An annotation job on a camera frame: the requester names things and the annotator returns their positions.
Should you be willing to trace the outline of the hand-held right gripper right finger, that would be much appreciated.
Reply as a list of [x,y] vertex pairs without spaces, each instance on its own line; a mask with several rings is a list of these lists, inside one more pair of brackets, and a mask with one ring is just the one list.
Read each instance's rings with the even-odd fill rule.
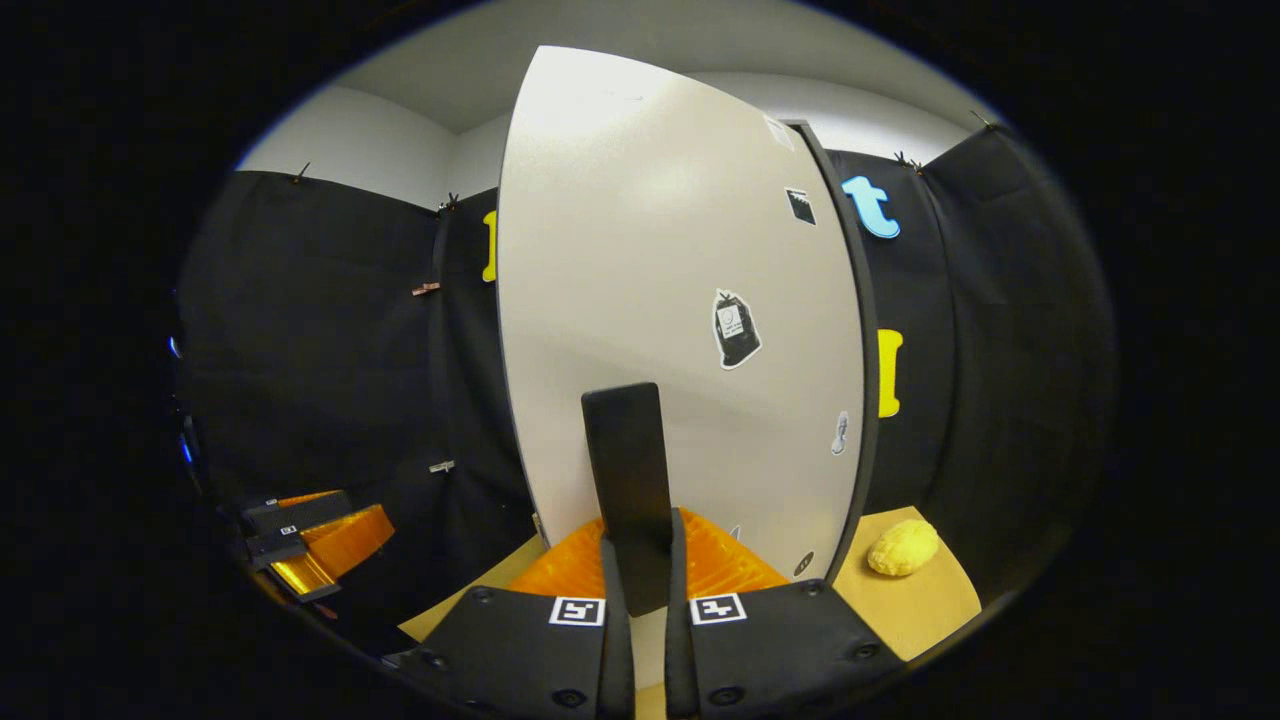
[[672,509],[666,620],[668,719],[833,719],[905,661],[829,583],[691,596],[694,562],[722,559],[714,525]]

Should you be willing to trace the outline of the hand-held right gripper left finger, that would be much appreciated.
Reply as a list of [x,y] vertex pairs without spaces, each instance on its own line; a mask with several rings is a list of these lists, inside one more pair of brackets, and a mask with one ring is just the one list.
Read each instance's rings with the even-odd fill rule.
[[635,717],[630,615],[604,521],[581,525],[506,587],[467,588],[385,664],[461,717]]

